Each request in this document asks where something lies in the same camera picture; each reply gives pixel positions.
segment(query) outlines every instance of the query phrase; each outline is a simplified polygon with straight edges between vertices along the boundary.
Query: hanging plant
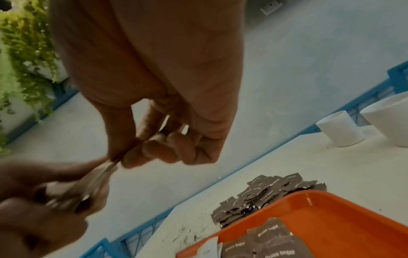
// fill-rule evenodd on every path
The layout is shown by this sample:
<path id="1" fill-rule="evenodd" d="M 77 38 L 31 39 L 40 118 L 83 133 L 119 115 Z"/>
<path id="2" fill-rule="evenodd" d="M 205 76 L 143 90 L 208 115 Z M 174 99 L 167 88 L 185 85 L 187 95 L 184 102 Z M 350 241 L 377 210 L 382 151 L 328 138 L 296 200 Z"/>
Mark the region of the hanging plant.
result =
<path id="1" fill-rule="evenodd" d="M 13 114 L 11 97 L 21 98 L 39 112 L 50 113 L 53 100 L 47 90 L 59 75 L 57 53 L 48 29 L 46 0 L 12 1 L 13 8 L 0 12 L 0 110 Z M 47 68 L 52 81 L 39 74 Z M 6 150 L 0 118 L 0 153 Z"/>

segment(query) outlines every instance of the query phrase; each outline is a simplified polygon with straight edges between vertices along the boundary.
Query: white cup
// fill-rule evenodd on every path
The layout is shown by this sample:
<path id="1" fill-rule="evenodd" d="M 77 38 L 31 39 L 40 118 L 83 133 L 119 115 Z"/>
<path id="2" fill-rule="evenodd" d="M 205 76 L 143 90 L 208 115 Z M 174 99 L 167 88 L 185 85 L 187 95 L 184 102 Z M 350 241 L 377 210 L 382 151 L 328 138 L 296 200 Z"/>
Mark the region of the white cup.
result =
<path id="1" fill-rule="evenodd" d="M 316 125 L 338 147 L 351 146 L 365 140 L 356 123 L 344 110 L 326 116 Z"/>
<path id="2" fill-rule="evenodd" d="M 408 92 L 369 105 L 360 114 L 394 145 L 408 147 Z"/>

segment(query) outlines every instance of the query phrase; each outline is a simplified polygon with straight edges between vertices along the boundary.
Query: white table surface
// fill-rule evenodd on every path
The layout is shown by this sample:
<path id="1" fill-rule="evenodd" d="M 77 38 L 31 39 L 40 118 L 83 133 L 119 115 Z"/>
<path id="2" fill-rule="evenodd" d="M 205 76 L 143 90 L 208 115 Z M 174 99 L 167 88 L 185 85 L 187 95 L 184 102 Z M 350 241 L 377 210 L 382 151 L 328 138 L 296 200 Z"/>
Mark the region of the white table surface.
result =
<path id="1" fill-rule="evenodd" d="M 284 146 L 176 206 L 137 258 L 175 254 L 220 230 L 210 217 L 219 202 L 243 191 L 258 175 L 300 173 L 326 183 L 328 192 L 408 225 L 408 148 L 395 147 L 373 126 L 367 139 L 335 147 L 323 133 L 295 138 Z"/>

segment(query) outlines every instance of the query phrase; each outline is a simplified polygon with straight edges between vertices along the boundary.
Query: orange tray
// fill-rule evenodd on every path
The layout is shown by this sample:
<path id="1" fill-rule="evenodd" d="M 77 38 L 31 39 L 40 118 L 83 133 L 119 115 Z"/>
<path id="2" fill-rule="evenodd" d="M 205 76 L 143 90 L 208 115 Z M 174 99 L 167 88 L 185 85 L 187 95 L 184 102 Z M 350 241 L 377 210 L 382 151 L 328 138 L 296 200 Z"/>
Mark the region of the orange tray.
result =
<path id="1" fill-rule="evenodd" d="M 408 257 L 408 227 L 330 193 L 293 193 L 176 254 L 191 258 L 209 238 L 229 242 L 268 218 L 281 218 L 316 258 Z"/>

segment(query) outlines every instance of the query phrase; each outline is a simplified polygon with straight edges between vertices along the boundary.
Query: hand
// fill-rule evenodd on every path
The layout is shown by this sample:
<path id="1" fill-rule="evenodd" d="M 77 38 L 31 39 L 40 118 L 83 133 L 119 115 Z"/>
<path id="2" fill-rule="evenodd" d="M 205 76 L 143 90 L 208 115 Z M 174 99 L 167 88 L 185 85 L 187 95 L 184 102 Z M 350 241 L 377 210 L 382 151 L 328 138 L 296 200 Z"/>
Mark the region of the hand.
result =
<path id="1" fill-rule="evenodd" d="M 57 50 L 104 119 L 111 159 L 131 149 L 124 167 L 152 159 L 217 161 L 237 111 L 244 6 L 243 0 L 51 1 Z M 136 131 L 131 105 L 141 99 L 150 102 Z"/>
<path id="2" fill-rule="evenodd" d="M 57 191 L 57 184 L 50 189 L 44 186 L 81 179 L 105 160 L 66 166 L 18 160 L 0 163 L 0 257 L 40 258 L 82 237 L 88 227 L 86 216 L 106 203 L 108 182 L 79 213 L 46 207 L 41 202 L 64 191 Z"/>

